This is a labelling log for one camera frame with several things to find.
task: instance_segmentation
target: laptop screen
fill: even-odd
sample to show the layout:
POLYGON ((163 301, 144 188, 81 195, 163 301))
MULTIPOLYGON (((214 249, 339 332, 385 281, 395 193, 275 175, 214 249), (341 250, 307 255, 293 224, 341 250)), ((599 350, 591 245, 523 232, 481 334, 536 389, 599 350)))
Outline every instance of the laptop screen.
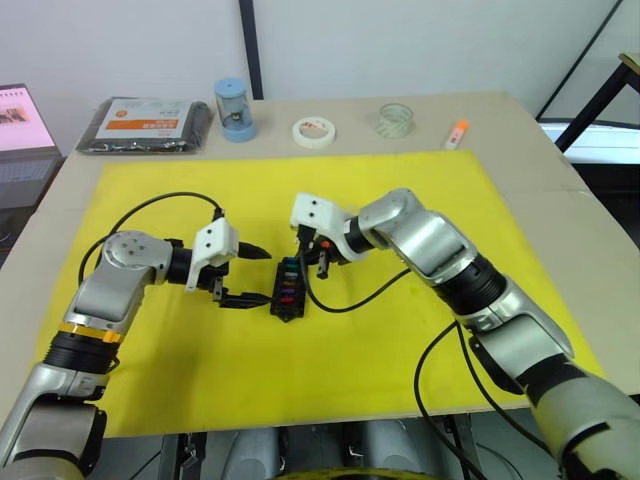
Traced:
POLYGON ((53 146, 27 88, 0 86, 0 152, 53 146))

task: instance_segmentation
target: masking tape roll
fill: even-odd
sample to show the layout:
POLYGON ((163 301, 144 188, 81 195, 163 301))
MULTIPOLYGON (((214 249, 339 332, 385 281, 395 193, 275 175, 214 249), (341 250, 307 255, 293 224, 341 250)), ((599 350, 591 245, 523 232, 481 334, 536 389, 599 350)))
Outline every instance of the masking tape roll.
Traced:
POLYGON ((336 126, 326 118, 306 117, 298 120, 291 130, 298 145, 306 148, 324 148, 336 138, 336 126))

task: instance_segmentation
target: cable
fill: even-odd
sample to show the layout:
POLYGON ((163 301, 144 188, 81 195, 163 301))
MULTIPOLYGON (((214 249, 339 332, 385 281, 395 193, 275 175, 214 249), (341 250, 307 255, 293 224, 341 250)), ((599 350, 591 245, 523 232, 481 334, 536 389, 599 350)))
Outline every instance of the cable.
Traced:
POLYGON ((453 323, 451 323, 447 328, 445 328, 442 332, 440 332, 438 336, 431 341, 431 343, 427 346, 424 352, 422 352, 422 355, 418 360, 418 365, 416 365, 416 371, 413 374, 413 394, 416 397, 416 402, 418 404, 418 408, 420 409, 420 413, 422 413, 422 417, 427 423, 427 426, 436 435, 436 437, 438 437, 438 440, 440 440, 443 443, 443 445, 447 447, 449 451, 458 458, 458 460, 460 460, 460 463, 462 463, 465 467, 467 467, 469 471, 476 476, 477 480, 487 480, 487 477, 485 477, 480 471, 480 469, 476 467, 471 460, 469 460, 469 458, 464 453, 464 451, 456 447, 453 443, 451 443, 447 438, 447 436, 440 431, 438 426, 435 424, 435 422, 429 415, 429 412, 427 412, 427 409, 425 408, 424 403, 422 403, 422 397, 420 395, 420 372, 422 371, 422 365, 424 365, 424 362, 427 359, 427 356, 429 355, 429 353, 431 353, 431 350, 433 350, 433 348, 438 344, 438 342, 442 340, 444 337, 446 337, 447 334, 451 332, 451 330, 453 330, 457 324, 458 324, 457 321, 454 321, 453 323))
POLYGON ((573 75, 573 72, 575 72, 576 68, 578 68, 578 65, 580 64, 580 62, 582 62, 582 59, 589 52, 589 50, 591 50, 591 47, 593 46, 595 41, 598 39, 598 37, 602 33, 602 30, 604 30, 604 27, 607 26, 607 24, 609 23, 609 20, 611 20, 611 17, 613 17, 613 14, 616 13, 616 10, 618 10, 618 7, 620 6, 621 3, 622 3, 622 0, 616 0, 616 3, 613 4, 613 7, 611 7, 611 10, 609 10, 609 13, 607 13, 607 16, 604 17, 604 20, 602 20, 602 23, 596 30, 596 33, 594 33, 593 36, 591 37, 591 40, 587 42, 587 45, 584 47, 580 55, 578 55, 578 58, 576 58, 576 61, 573 62, 573 65, 571 65, 571 68, 569 69, 567 74, 564 76, 564 78, 560 81, 560 84, 553 91, 553 93, 549 97, 549 100, 547 100, 547 102, 538 112, 538 115, 536 115, 537 122, 539 122, 542 119, 542 114, 547 111, 547 108, 549 108, 549 105, 553 103, 553 101, 556 99, 556 97, 560 93, 560 90, 562 90, 562 87, 565 86, 565 84, 567 83, 571 75, 573 75))
MULTIPOLYGON (((107 235, 105 235, 101 239, 97 240, 93 245, 91 245, 91 247, 89 247, 89 250, 87 250, 87 252, 82 257, 82 261, 80 262, 80 267, 78 268, 78 286, 80 286, 80 284, 84 280, 84 270, 85 270, 85 268, 87 266, 87 262, 89 261, 89 258, 91 257, 91 254, 100 245, 102 245, 102 243, 104 243, 104 241, 107 238, 109 238, 111 235, 116 233, 118 231, 118 229, 122 226, 122 224, 124 224, 124 222, 126 222, 129 218, 131 218, 131 216, 133 214, 135 214, 136 212, 142 210, 144 207, 146 207, 148 205, 151 205, 152 203, 158 202, 160 200, 164 200, 165 198, 171 198, 171 197, 195 197, 195 198, 200 198, 200 199, 210 203, 211 205, 213 205, 217 211, 222 211, 222 207, 220 207, 218 202, 216 202, 214 199, 212 199, 211 197, 208 197, 206 195, 203 195, 202 193, 196 193, 196 192, 170 192, 170 193, 164 193, 162 195, 158 195, 156 197, 150 198, 149 200, 146 200, 146 201, 142 202, 141 204, 133 207, 131 210, 129 210, 127 213, 125 213, 120 218, 120 220, 118 220, 115 223, 115 225, 111 228, 111 230, 109 231, 109 233, 107 235)), ((96 261, 96 267, 98 266, 99 263, 100 263, 100 257, 98 257, 98 260, 96 261)))
POLYGON ((471 357, 469 355, 469 350, 467 349, 467 344, 464 341, 464 335, 462 333, 462 327, 457 322, 456 322, 456 329, 458 330, 458 338, 460 340, 460 347, 462 348, 462 354, 464 355, 464 360, 467 363, 467 367, 469 368, 469 372, 471 373, 471 376, 473 377, 473 381, 477 385, 478 390, 480 390, 480 393, 482 393, 482 396, 485 398, 485 400, 487 400, 487 402, 489 402, 489 404, 493 407, 493 409, 496 411, 496 413, 498 415, 500 415, 509 425, 511 425, 520 435, 522 435, 527 440, 529 440, 532 443, 534 443, 537 447, 542 449, 544 452, 546 452, 549 455, 551 455, 551 453, 549 452, 549 449, 542 442, 542 440, 540 440, 538 437, 533 435, 531 432, 529 432, 527 429, 525 429, 522 425, 520 425, 518 422, 516 422, 513 418, 511 418, 511 416, 508 415, 507 412, 505 412, 502 409, 502 407, 500 407, 500 405, 498 405, 496 403, 496 401, 491 397, 491 395, 489 395, 489 392, 487 392, 487 390, 484 388, 484 385, 482 385, 482 382, 480 381, 480 378, 478 377, 478 374, 477 374, 477 372, 476 372, 476 370, 475 370, 475 368, 473 366, 473 363, 471 362, 471 357))
POLYGON ((144 463, 144 465, 142 465, 138 470, 136 470, 136 471, 135 471, 135 473, 134 473, 133 475, 131 475, 131 476, 129 477, 129 479, 128 479, 128 480, 133 480, 133 479, 134 479, 134 478, 136 478, 138 475, 140 475, 140 474, 142 473, 142 471, 143 471, 145 468, 147 468, 147 467, 149 466, 149 464, 150 464, 151 462, 153 462, 153 461, 156 459, 156 457, 157 457, 157 456, 159 456, 159 455, 160 455, 160 452, 161 452, 161 451, 160 451, 160 450, 158 450, 158 451, 157 451, 157 452, 156 452, 156 453, 155 453, 155 454, 154 454, 154 455, 153 455, 149 460, 147 460, 147 461, 144 463))
POLYGON ((493 455, 495 455, 497 458, 499 458, 500 460, 502 460, 505 464, 509 465, 513 471, 516 473, 516 475, 518 476, 518 478, 520 480, 524 480, 524 477, 522 476, 522 474, 520 473, 520 470, 518 470, 516 468, 516 466, 513 464, 513 462, 511 462, 511 460, 509 460, 507 457, 505 457, 504 455, 502 455, 500 452, 498 452, 497 450, 494 450, 493 448, 489 448, 486 445, 483 445, 481 443, 476 443, 476 445, 483 449, 486 450, 489 453, 492 453, 493 455))
POLYGON ((302 281, 304 282, 304 288, 307 290, 307 294, 309 294, 309 298, 313 301, 313 303, 316 304, 318 308, 329 313, 350 312, 352 310, 355 310, 356 308, 360 308, 363 305, 366 305, 367 303, 369 303, 371 300, 376 298, 378 295, 384 292, 387 288, 389 288, 391 285, 396 283, 398 280, 400 280, 402 277, 404 277, 407 273, 411 271, 408 268, 405 270, 402 270, 400 273, 393 276, 384 285, 378 288, 375 292, 373 292, 371 295, 369 295, 365 299, 360 300, 358 303, 354 303, 353 305, 349 305, 348 307, 334 308, 334 307, 328 307, 327 305, 322 303, 320 300, 318 300, 318 297, 316 297, 315 293, 313 293, 313 290, 311 289, 311 283, 309 283, 309 276, 307 275, 307 265, 304 261, 304 254, 300 252, 300 255, 298 256, 298 258, 300 259, 300 270, 302 271, 302 281))

